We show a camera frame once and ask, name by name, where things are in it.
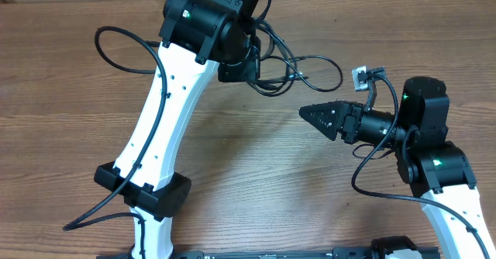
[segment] black bracket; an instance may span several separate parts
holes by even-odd
[[[375,99],[377,98],[377,89],[375,87],[377,79],[374,78],[374,75],[386,78],[386,69],[379,67],[367,70],[367,67],[362,66],[353,69],[351,74],[353,76],[353,83],[355,84],[355,91],[369,91],[367,102],[365,103],[365,112],[369,112],[374,107]]]
[[[114,166],[114,161],[98,166],[94,180],[97,184],[115,191],[124,179],[119,175],[120,170]],[[153,215],[156,221],[162,221],[164,217],[173,217],[184,204],[189,190],[191,180],[177,172],[174,172],[170,183],[164,188],[154,191],[152,185],[145,184],[143,187],[129,182],[120,195],[124,196],[124,203]]]
[[[374,254],[371,254],[371,258],[384,259],[386,255],[393,254],[396,250],[416,250],[425,259],[441,258],[437,247],[417,247],[407,236],[393,236],[372,240]]]
[[[250,51],[243,61],[236,64],[221,62],[218,79],[221,82],[255,81],[260,78],[260,38],[250,36]]]

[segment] electrical wire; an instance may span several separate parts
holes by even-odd
[[[357,155],[357,150],[361,149],[362,147],[374,147],[374,145],[372,143],[362,143],[361,145],[359,145],[358,147],[355,147],[355,149],[353,150],[352,152],[352,155],[355,157],[355,158],[358,158],[358,159],[365,159],[365,157],[361,157],[359,155]],[[379,157],[377,158],[371,158],[371,160],[379,160],[379,159],[382,159],[384,157],[386,157],[387,155],[389,154],[392,154],[394,153],[394,150],[388,150],[386,151],[385,153],[383,153],[382,155],[380,155]]]
[[[112,61],[109,57],[107,57],[105,52],[102,50],[102,46],[100,45],[100,35],[102,33],[103,33],[103,31],[102,32],[99,32],[99,31],[96,32],[96,34],[95,34],[95,47],[96,47],[96,50],[98,51],[98,53],[100,54],[100,57],[102,57],[103,60],[107,61],[108,64],[112,65],[113,67],[115,67],[119,70],[129,72],[129,73],[155,74],[155,70],[133,69],[133,68],[129,68],[129,67],[124,67],[124,66],[119,65],[119,64],[115,63],[114,61]],[[147,40],[147,41],[144,41],[144,43],[149,47],[159,47],[160,46],[160,42],[157,42],[157,41],[148,41]]]
[[[380,75],[374,75],[373,78],[382,80],[389,87],[389,90],[391,91],[391,95],[393,97],[393,102],[394,102],[394,120],[393,120],[393,123],[391,124],[391,128],[387,131],[387,133],[384,136],[384,138],[382,139],[382,141],[367,155],[367,157],[365,157],[365,159],[363,159],[362,163],[360,163],[358,168],[353,173],[353,177],[351,178],[351,186],[353,187],[353,189],[355,189],[355,191],[357,191],[363,195],[367,195],[367,196],[371,196],[371,197],[377,197],[377,198],[384,198],[384,199],[396,199],[396,200],[404,200],[404,201],[411,201],[411,202],[419,202],[419,203],[423,203],[423,204],[427,204],[427,205],[433,205],[439,209],[445,210],[446,212],[448,212],[451,215],[453,215],[454,217],[456,217],[460,222],[462,222],[467,227],[467,232],[472,233],[474,235],[475,240],[479,244],[480,249],[482,250],[482,254],[484,255],[484,257],[486,259],[489,259],[489,253],[487,252],[487,248],[484,245],[484,242],[481,239],[481,236],[479,235],[477,230],[472,226],[472,224],[470,224],[466,219],[464,219],[458,212],[455,212],[453,209],[449,208],[448,206],[443,205],[439,202],[435,202],[435,201],[424,199],[424,198],[411,197],[411,196],[407,196],[407,195],[393,195],[393,194],[385,194],[385,193],[378,193],[378,192],[369,192],[369,191],[363,190],[357,186],[356,182],[357,182],[358,174],[363,169],[365,164],[369,160],[372,159],[372,156],[374,156],[376,154],[376,152],[378,152],[379,149],[382,148],[382,146],[386,143],[386,141],[388,141],[388,138],[394,129],[392,127],[396,126],[396,123],[398,122],[398,111],[399,111],[398,97],[396,95],[396,91],[394,90],[393,85],[389,82],[388,79],[386,79]],[[403,144],[405,145],[405,149],[406,149],[406,142],[405,142],[406,140],[408,140],[407,137],[405,137],[404,142],[403,142]]]
[[[267,52],[260,58],[260,62],[269,59],[282,61],[286,64],[286,74],[282,78],[250,81],[248,82],[248,85],[250,85],[250,87],[255,89],[255,91],[257,91],[261,95],[268,97],[276,97],[279,95],[283,95],[284,93],[289,91],[289,89],[296,80],[303,81],[308,87],[310,87],[313,90],[316,90],[317,92],[334,92],[343,83],[343,71],[341,70],[341,67],[339,67],[339,65],[336,62],[334,62],[334,60],[331,60],[330,58],[321,55],[306,55],[306,56],[296,57],[291,52],[291,50],[289,49],[288,45],[284,42],[284,40],[275,33],[272,26],[265,20],[265,16],[268,12],[268,9],[270,8],[271,2],[272,0],[268,0],[267,7],[263,11],[262,15],[260,15],[260,17],[258,18],[255,18],[256,28],[262,31],[263,33],[266,33],[269,36],[269,40],[270,40],[269,47],[267,48]],[[273,55],[275,48],[279,50],[282,57]],[[308,77],[303,76],[301,72],[298,70],[298,62],[307,59],[322,59],[332,64],[339,72],[339,84],[334,88],[328,88],[328,89],[318,88],[312,85],[309,81],[307,81]]]
[[[113,67],[116,67],[116,68],[121,69],[121,70],[126,71],[126,72],[138,73],[138,71],[139,71],[141,74],[148,74],[148,73],[143,73],[144,72],[143,70],[129,69],[127,67],[120,66],[120,65],[114,63],[113,61],[111,61],[110,59],[108,59],[106,57],[105,53],[103,53],[102,48],[100,47],[100,43],[99,43],[100,36],[105,31],[117,32],[117,33],[121,33],[127,37],[130,37],[131,39],[133,39],[137,43],[139,43],[141,46],[143,46],[152,55],[153,59],[157,63],[158,69],[160,71],[160,78],[162,81],[162,91],[160,93],[160,104],[159,104],[157,116],[156,116],[155,121],[153,122],[153,125],[151,127],[150,134],[146,138],[146,141],[143,144],[143,148],[139,152],[138,157],[136,158],[135,162],[133,163],[131,171],[126,175],[126,178],[124,179],[122,184],[115,191],[110,193],[110,195],[108,195],[105,199],[103,199],[100,203],[98,203],[96,206],[94,206],[92,209],[88,210],[86,213],[84,213],[83,215],[79,216],[78,218],[76,218],[75,220],[71,221],[66,226],[64,226],[63,230],[64,231],[75,230],[75,229],[78,229],[81,227],[89,226],[89,225],[99,223],[99,222],[105,221],[107,219],[116,218],[116,217],[123,217],[123,216],[136,217],[139,219],[139,223],[141,224],[141,230],[142,230],[141,240],[140,240],[140,244],[141,244],[140,253],[141,253],[142,259],[146,259],[145,258],[145,250],[144,250],[144,237],[145,237],[144,226],[145,226],[145,223],[144,223],[143,217],[141,217],[140,215],[123,212],[121,214],[103,216],[103,217],[89,220],[85,223],[82,223],[82,221],[84,221],[85,219],[87,219],[88,217],[93,215],[95,212],[97,212],[99,209],[101,209],[104,205],[109,203],[114,197],[116,197],[125,188],[125,186],[129,183],[129,181],[131,180],[133,175],[136,173],[136,170],[141,168],[141,161],[143,160],[143,157],[145,156],[145,153],[151,144],[153,136],[155,135],[155,132],[157,131],[160,120],[162,119],[162,114],[164,113],[164,108],[165,108],[165,101],[167,98],[166,97],[166,95],[167,95],[167,76],[165,74],[165,69],[164,69],[164,66],[162,65],[162,62],[160,61],[160,58],[158,57],[157,53],[155,53],[153,48],[150,46],[150,42],[147,43],[145,40],[139,38],[136,34],[131,33],[125,29],[115,27],[115,26],[103,26],[96,31],[96,33],[95,33],[95,46],[97,47],[97,50],[100,53],[100,55],[103,57],[103,59],[105,61],[107,61]]]

